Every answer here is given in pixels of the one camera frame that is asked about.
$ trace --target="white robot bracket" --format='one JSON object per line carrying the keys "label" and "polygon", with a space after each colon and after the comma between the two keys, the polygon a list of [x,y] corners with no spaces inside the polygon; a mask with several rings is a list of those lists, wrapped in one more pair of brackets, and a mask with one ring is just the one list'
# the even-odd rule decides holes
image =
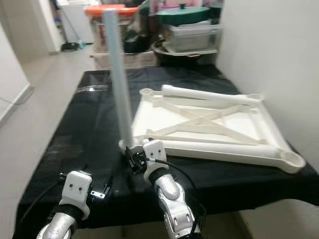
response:
{"label": "white robot bracket", "polygon": [[[162,161],[166,161],[166,152],[164,148],[164,144],[161,140],[152,140],[146,144],[143,145],[143,150],[145,152],[146,158],[154,158],[154,159],[159,159]],[[168,166],[162,163],[155,163],[151,161],[147,161],[147,169],[144,173],[144,180],[146,182],[149,181],[149,176],[151,173],[153,173],[155,170],[159,168],[167,168]]]}
{"label": "white robot bracket", "polygon": [[88,192],[90,190],[92,178],[85,172],[70,172],[65,180],[62,191],[62,199],[59,205],[71,204],[79,208],[83,213],[82,220],[85,220],[90,215],[90,209],[86,204]]}

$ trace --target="white wall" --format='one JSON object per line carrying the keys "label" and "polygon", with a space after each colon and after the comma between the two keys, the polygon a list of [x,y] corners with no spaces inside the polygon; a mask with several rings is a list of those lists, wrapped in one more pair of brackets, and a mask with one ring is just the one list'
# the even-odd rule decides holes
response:
{"label": "white wall", "polygon": [[[0,43],[0,48],[7,47],[2,41]],[[85,48],[55,56],[33,94],[0,127],[0,239],[12,238],[17,206],[32,174],[83,72],[94,70],[90,54],[91,49]]]}
{"label": "white wall", "polygon": [[[226,0],[217,67],[266,97],[285,138],[319,171],[319,1]],[[243,211],[254,239],[318,239],[319,209],[284,200]]]}
{"label": "white wall", "polygon": [[49,0],[1,0],[0,6],[0,20],[22,64],[59,51],[62,39]]}
{"label": "white wall", "polygon": [[32,3],[48,52],[53,53],[60,51],[63,39],[54,23],[49,0],[35,0],[32,1]]}
{"label": "white wall", "polygon": [[[2,25],[0,24],[0,97],[15,102],[29,87],[29,82],[11,48]],[[2,113],[11,105],[2,100],[0,119]]]}

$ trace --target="table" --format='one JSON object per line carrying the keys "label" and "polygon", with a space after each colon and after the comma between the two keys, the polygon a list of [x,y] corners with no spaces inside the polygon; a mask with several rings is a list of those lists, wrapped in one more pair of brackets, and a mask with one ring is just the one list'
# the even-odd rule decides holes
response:
{"label": "table", "polygon": [[[136,112],[142,88],[160,90],[162,84],[223,94],[238,94],[235,86],[212,65],[191,69],[148,67],[128,71],[132,112]],[[85,72],[78,92],[56,130],[20,202],[17,220],[36,196],[57,179],[59,172],[79,170],[92,174],[95,191],[113,176],[107,202],[95,205],[82,228],[161,221],[162,211],[142,175],[131,175],[119,153],[120,139],[109,71]],[[281,199],[299,199],[319,206],[319,177],[307,164],[298,174],[280,169],[212,160],[168,157],[195,182],[197,197],[208,214],[254,209]],[[189,182],[174,171],[191,193]],[[61,198],[63,185],[50,191],[31,211],[24,235],[35,238],[51,209]]]}

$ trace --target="white tube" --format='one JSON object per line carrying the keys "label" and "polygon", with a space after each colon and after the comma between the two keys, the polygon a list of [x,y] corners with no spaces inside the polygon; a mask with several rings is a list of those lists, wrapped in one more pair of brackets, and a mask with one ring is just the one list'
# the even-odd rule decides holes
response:
{"label": "white tube", "polygon": [[163,140],[163,143],[166,153],[172,156],[272,166],[287,173],[297,173],[306,165],[300,155],[269,145],[229,145],[169,140]]}
{"label": "white tube", "polygon": [[108,44],[111,63],[111,77],[116,112],[118,115],[121,138],[124,146],[133,146],[132,111],[128,91],[127,76],[121,54],[119,20],[115,9],[108,9],[103,14],[105,40]]}
{"label": "white tube", "polygon": [[221,100],[244,105],[258,105],[261,103],[261,100],[259,99],[253,99],[239,95],[225,95],[213,92],[197,91],[170,85],[162,85],[161,90],[165,96],[180,96],[204,100]]}
{"label": "white tube", "polygon": [[223,143],[203,143],[188,141],[164,141],[165,148],[185,148],[188,150],[210,151],[220,153],[232,153],[251,155],[258,157],[280,158],[280,150],[269,145],[240,145]]}

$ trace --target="floor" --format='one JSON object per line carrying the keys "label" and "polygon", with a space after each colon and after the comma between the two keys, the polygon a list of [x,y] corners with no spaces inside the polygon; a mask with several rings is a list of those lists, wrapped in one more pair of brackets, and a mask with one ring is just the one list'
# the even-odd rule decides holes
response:
{"label": "floor", "polygon": [[[33,94],[20,105],[0,128],[1,238],[11,238],[16,207],[38,165],[51,136],[70,102],[82,74],[94,70],[91,46],[61,53],[24,65]],[[203,232],[205,239],[245,239],[233,214],[209,216]],[[167,238],[163,223],[79,230],[80,239]]]}
{"label": "floor", "polygon": [[[206,219],[204,239],[249,239],[232,213],[210,215]],[[74,239],[168,239],[164,223],[144,223],[124,227],[78,230]]]}
{"label": "floor", "polygon": [[0,231],[11,238],[16,207],[84,71],[94,70],[87,47],[27,66],[33,94],[0,128]]}

